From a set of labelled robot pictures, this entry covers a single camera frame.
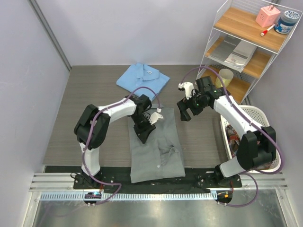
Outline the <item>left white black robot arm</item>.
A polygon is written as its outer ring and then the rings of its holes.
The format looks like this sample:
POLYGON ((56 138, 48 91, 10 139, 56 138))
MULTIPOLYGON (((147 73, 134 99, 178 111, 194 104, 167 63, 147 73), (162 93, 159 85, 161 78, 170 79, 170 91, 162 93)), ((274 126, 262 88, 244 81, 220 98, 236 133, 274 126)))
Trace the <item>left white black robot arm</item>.
POLYGON ((134 122, 134 132, 139 141, 146 143, 150 133, 156 129, 145 113, 152 102, 146 95, 129 96, 106 106, 88 105, 78 120, 74 134, 82 149, 82 172, 84 183, 91 189, 100 185, 99 149, 104 142, 111 123, 130 117, 134 122))

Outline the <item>grey long sleeve shirt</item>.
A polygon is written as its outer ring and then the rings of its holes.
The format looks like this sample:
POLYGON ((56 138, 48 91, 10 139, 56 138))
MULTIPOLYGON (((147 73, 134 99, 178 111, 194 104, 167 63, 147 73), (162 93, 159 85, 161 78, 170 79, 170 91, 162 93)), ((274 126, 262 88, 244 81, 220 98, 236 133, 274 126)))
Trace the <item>grey long sleeve shirt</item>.
POLYGON ((155 123, 156 129, 144 144, 134 131, 133 120, 128 120, 132 183, 186 175, 174 109, 164 107, 161 114, 164 118, 155 123))

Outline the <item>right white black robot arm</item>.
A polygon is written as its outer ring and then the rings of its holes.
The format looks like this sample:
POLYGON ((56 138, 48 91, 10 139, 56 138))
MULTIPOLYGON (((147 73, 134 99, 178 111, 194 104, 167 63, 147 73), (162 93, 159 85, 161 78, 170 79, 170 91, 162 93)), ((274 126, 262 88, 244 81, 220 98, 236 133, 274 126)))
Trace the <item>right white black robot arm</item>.
POLYGON ((180 119, 191 120, 188 109, 196 116, 210 107, 228 121, 240 138, 236 156, 214 168, 216 185, 224 187, 231 177, 276 159, 276 131, 271 126, 264 127, 251 119, 224 88, 215 87, 209 76, 196 80, 196 84, 198 88, 191 82, 178 85, 179 90, 185 93, 177 103, 180 119))

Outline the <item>light blue shirt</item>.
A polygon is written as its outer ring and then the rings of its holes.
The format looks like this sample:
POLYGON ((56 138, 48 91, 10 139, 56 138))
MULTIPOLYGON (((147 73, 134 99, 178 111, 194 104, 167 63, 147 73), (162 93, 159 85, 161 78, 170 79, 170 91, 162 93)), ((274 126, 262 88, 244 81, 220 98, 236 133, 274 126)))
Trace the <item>light blue shirt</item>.
POLYGON ((142 63, 132 64, 116 81, 121 88, 133 92, 138 87, 149 87, 157 95, 166 86, 170 77, 142 63))

